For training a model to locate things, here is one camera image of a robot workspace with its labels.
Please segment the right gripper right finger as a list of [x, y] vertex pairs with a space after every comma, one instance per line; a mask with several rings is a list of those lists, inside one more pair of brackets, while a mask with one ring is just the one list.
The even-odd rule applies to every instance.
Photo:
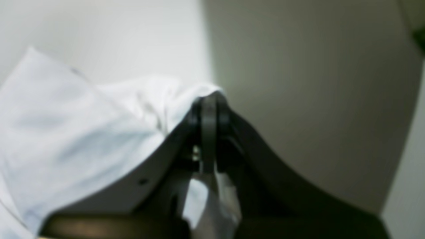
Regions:
[[217, 104], [217, 166], [237, 189], [236, 239], [388, 239], [377, 216], [323, 191], [282, 161], [259, 133]]

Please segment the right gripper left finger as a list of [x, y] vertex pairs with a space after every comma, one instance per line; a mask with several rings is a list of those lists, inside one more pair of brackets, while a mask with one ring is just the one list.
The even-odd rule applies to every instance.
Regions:
[[106, 188], [52, 213], [49, 239], [189, 239], [182, 217], [193, 174], [211, 182], [217, 102], [198, 98], [184, 120], [142, 164]]

